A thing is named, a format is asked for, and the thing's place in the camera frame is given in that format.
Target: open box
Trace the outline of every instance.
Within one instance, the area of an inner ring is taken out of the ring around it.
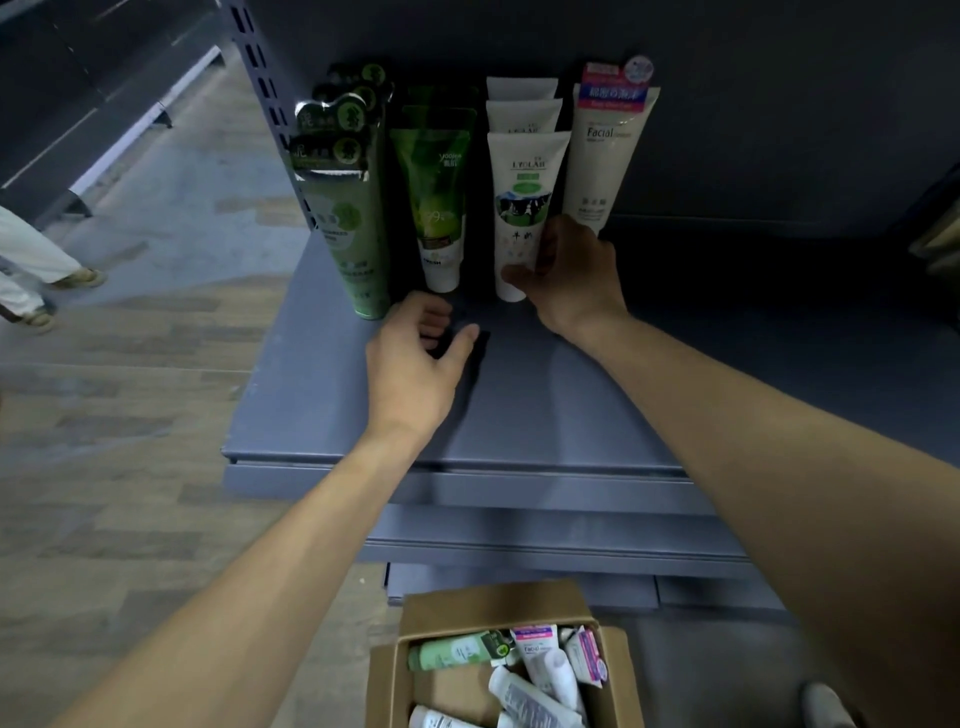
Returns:
[[[412,643],[487,629],[529,624],[583,624],[597,639],[609,677],[602,688],[580,685],[591,728],[642,728],[634,666],[623,630],[601,627],[572,579],[494,584],[409,595],[396,644],[371,652],[367,682],[367,728],[406,728],[415,705],[482,728],[495,728],[502,710],[488,691],[493,668],[483,663],[413,672]],[[522,666],[514,671],[526,676]]]

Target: person's left arm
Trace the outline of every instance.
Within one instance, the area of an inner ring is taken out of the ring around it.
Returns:
[[[449,413],[479,333],[424,349],[450,305],[411,294],[367,346],[370,417],[353,450],[213,583],[58,718],[55,728],[270,725],[347,570]]]

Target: foot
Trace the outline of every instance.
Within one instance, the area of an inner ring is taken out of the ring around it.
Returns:
[[[17,316],[12,319],[12,322],[31,328],[36,333],[46,333],[56,323],[53,313],[46,306],[41,306],[35,311],[23,314],[23,316]]]
[[[800,693],[806,728],[856,728],[840,696],[824,683],[807,683]]]
[[[96,288],[107,282],[107,274],[95,268],[81,268],[64,279],[55,280],[54,288]]]

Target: hand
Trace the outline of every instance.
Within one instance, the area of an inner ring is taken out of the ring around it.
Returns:
[[[569,215],[560,215],[546,221],[540,249],[541,257],[556,252],[548,270],[534,273],[510,265],[503,269],[503,279],[527,294],[551,331],[579,345],[598,320],[627,314],[612,244],[598,240]]]
[[[419,453],[449,414],[457,382],[480,335],[480,327],[470,324],[443,357],[430,356],[425,350],[437,347],[452,310],[439,296],[414,291],[387,314],[367,344],[369,433],[410,436]]]

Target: floor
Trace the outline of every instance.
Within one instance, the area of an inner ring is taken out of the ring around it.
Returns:
[[[59,328],[0,328],[0,726],[39,728],[284,512],[227,497],[219,454],[306,228],[234,53],[48,231],[109,283]],[[381,565],[355,566],[279,715],[363,725],[388,641]],[[819,674],[786,623],[616,618],[653,728],[799,725]]]

